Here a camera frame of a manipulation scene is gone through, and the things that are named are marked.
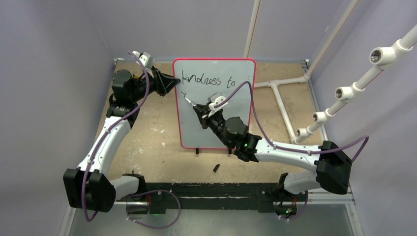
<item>purple hose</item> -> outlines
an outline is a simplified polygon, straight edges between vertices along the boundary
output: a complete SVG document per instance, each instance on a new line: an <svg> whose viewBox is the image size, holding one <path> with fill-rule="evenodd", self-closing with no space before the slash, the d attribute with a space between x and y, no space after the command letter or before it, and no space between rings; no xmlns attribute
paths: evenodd
<svg viewBox="0 0 417 236"><path fill-rule="evenodd" d="M129 212L127 212L127 210L126 210L126 215L127 215L127 218L130 220L130 221L132 221L133 223L136 223L136 224L138 224L138 225L142 225L142 226L145 226L145 227L147 227L147 228L150 228L150 229L154 229L154 230L162 230L162 229L166 229L166 228L168 228L168 227L171 227L173 224L175 224L175 222L179 219L179 215L181 214L181 204L179 203L179 199L173 194L173 193L171 193L170 191L167 191L167 190L164 190L164 189L159 189L159 190L152 190L152 191L149 191L149 192L145 192L145 193L140 193L140 194L131 194L131 195L128 195L128 197L140 197L140 196L143 196L143 195L146 195L146 194L150 194L150 193L156 193L156 192L165 192L165 193L169 193L169 194L171 194L174 198L175 198L175 200L177 201L177 204L178 204L178 214L177 214L177 216L175 217L175 219L171 222L171 223L169 223L168 225L165 225L165 226L152 226L152 225L147 225L147 224L144 224L144 223L142 223L142 222L139 222L139 221L136 221L135 219L133 219L130 215L129 215Z"/></svg>
<svg viewBox="0 0 417 236"><path fill-rule="evenodd" d="M223 102L221 102L218 105L215 105L214 107L220 107L223 104L225 104L227 101L229 101L238 91L239 89L243 86L247 84L249 86L249 92L250 92L250 99L252 102L252 110L253 110L253 116L255 117L256 123L259 126L259 129L261 130L261 133L264 135L265 139L267 140L267 142L274 148L280 149L280 150L285 150L285 151L294 151L294 152L299 152L299 153L308 153L308 154L327 154L327 153L334 153L334 152L338 152L338 151L342 151L345 150L347 148L350 148L354 145L356 145L357 143L359 143L360 141L363 140L362 145L360 146L360 148L358 149L358 151L356 152L356 154L353 156L352 158L352 162L354 160L356 160L357 156L359 156L360 152L362 151L362 149L365 147L366 143L368 142L369 136L362 136L358 139L356 139L355 141L351 142L350 144L344 145L342 147L338 147L338 148L334 148L334 149L330 149L330 150L324 150L324 151L306 151L306 150L298 150L298 149L293 149L293 148L288 148L288 147L280 147L280 146L276 146L272 143L272 141L268 138L267 134L265 133L264 129L261 126L261 123L258 120L258 116L256 115L256 110L255 110L255 105L253 104L253 92L252 92L252 85L250 84L249 81L245 81L243 83L241 83L236 89L235 91L232 92L232 94L230 94L226 100L224 100Z"/></svg>
<svg viewBox="0 0 417 236"><path fill-rule="evenodd" d="M141 61L139 60L139 58L134 55L131 52L128 52L137 62L138 64L141 66L143 73L145 75L146 78L146 92L145 92L145 96L142 99L142 102L139 104L139 106L137 106L135 109L133 109L130 113L128 113L127 115L123 116L122 118L120 118L118 121L116 121L114 124L110 125L110 127L108 128L109 132L117 125L119 124L122 120L127 119L129 116L131 116L132 114L134 114L135 112L137 112L140 107L144 104L144 102L146 101L146 98L148 97L149 94L149 76L148 76L148 72L146 71L145 66L141 63ZM83 208L83 212L84 212L84 217L86 218L87 222L91 222L94 217L97 215L97 211L94 212L94 214L92 215L92 217L89 217L89 214L87 212L87 207L86 207L86 182L87 182L87 176L88 173L90 171L91 168L91 163L95 158L95 155L97 154L98 149L100 148L101 144L103 143L104 139L106 139L107 135L109 133L104 132L103 136L100 137L100 139L97 142L97 145L94 147L90 159L89 159L89 163L87 164L86 170L84 172L84 177L83 177L83 185L81 187L81 205Z"/></svg>

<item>purple cable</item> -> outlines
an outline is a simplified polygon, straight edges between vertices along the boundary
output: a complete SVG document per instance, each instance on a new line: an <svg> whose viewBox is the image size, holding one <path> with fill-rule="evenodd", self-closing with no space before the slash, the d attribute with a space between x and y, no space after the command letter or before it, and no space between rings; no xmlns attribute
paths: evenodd
<svg viewBox="0 0 417 236"><path fill-rule="evenodd" d="M258 126L259 126L259 129L261 130L261 133L264 135L264 137L265 137L265 139L267 140L267 142L269 143L269 145L271 145L272 147L275 147L275 148L277 148L277 149L281 149L281 150L285 150L285 151L294 151L294 152L299 152L299 153L308 153L308 154L328 154L328 153L334 153L334 152L338 152L338 151L342 151L342 150L345 150L345 149L347 149L347 148L350 148L350 147L352 147L352 146L354 146L354 145L356 145L357 143L359 143L360 141L362 141L363 140L363 143L362 143L362 145L360 146L360 148L358 149L358 151L356 152L356 154L353 156L353 158L352 158L352 162L354 161L354 160L356 160L356 158L357 158L357 156L359 156L359 154L360 154L360 152L362 151L362 149L365 147L365 145L366 145L366 143L368 142L368 139L369 139L369 136L367 136L367 135L365 135L365 136L362 136L362 137L360 137L360 138L358 138L358 139L356 139L355 141L353 141L353 142L351 142L350 144L347 144L347 145L344 145L344 146L342 146L342 147L338 147L338 148L334 148L334 149L330 149L330 150L324 150L324 151L304 151L304 150L298 150L298 149L293 149L293 148L288 148L288 147L280 147L280 146L276 146L276 145L274 145L273 143L272 143L272 141L268 138L268 136L267 136L267 134L265 133L265 131L264 131L264 129L262 128L262 126L261 126L261 123L259 122L259 120L258 120L258 116L256 115L256 110L255 110L255 105L254 105L254 102L253 102L253 92L252 92L252 85L250 84L250 82L249 81L245 81L245 82L243 82L243 83L241 83L236 89L235 89L235 91L233 91L232 92L232 94L230 94L227 98L226 98L226 100L224 100L223 102L221 102L220 104L218 104L218 105L215 105L214 107L215 108L217 108L217 107L220 107L220 106L222 106L223 104L225 104L227 101L229 101L238 91L239 91L239 89L243 86L243 85L245 85L245 84L247 84L248 86L249 86L249 92L250 92L250 99L251 99L251 102L252 102L252 110L253 110L253 116L255 117L255 120L256 120L256 123L258 124Z"/></svg>
<svg viewBox="0 0 417 236"><path fill-rule="evenodd" d="M134 114L135 112L137 112L140 107L144 104L144 102L146 101L146 98L148 97L149 94L149 76L148 76L148 72L146 71L145 66L142 64L142 62L139 60L139 58L134 55L131 52L128 52L137 62L138 64L141 66L143 73L145 75L146 78L146 91L145 91L145 96L142 99L142 102L139 104L139 106L137 106L135 109L133 109L130 113L128 113L127 115L123 116L122 118L120 118L118 121L116 121L114 124L110 125L110 127L108 128L109 132L104 132L103 136L101 136L101 138L98 140L97 145L94 147L90 159L89 159L89 163L87 164L86 170L84 172L84 177L83 177L83 185L81 186L81 205L83 208L83 212L84 212L84 217L86 218L87 222L91 222L94 217L97 215L97 212L94 212L94 214L92 215L92 217L89 217L89 214L87 212L87 207L86 207L86 182L87 182L87 176L88 173L90 171L91 168L91 163L95 158L95 155L97 154L98 149L100 148L101 144L103 143L104 139L106 139L107 135L110 133L110 131L117 125L119 124L122 120L127 119L129 116L131 116L132 114Z"/></svg>
<svg viewBox="0 0 417 236"><path fill-rule="evenodd" d="M145 227L147 227L147 228L154 229L154 230L162 230L162 229L166 229L166 228L168 228L168 227L171 227L173 224L175 224L175 222L179 219L179 215L181 214L181 204L179 203L179 199L175 196L175 194L171 193L170 191L167 191L167 190L164 190L164 189L159 189L159 190L152 190L152 191L145 192L145 193L140 193L140 194L131 194L131 195L128 195L128 197L140 197L140 196L143 196L143 195L146 195L146 194L156 193L156 192L165 192L165 193L169 193L169 194L171 194L171 195L175 198L175 200L177 201L177 204L178 204L178 215L175 217L175 219L174 219L171 223L169 223L168 225L165 225L165 226L152 226L152 225L147 225L147 224L144 224L144 223L142 223L142 222L139 222L139 221L136 221L135 219L133 219L133 218L129 215L129 212L127 212L127 209L126 209L126 215L127 215L127 218L128 218L130 221L132 221L133 223L136 223L136 224L138 224L138 225L142 225L142 226L145 226Z"/></svg>

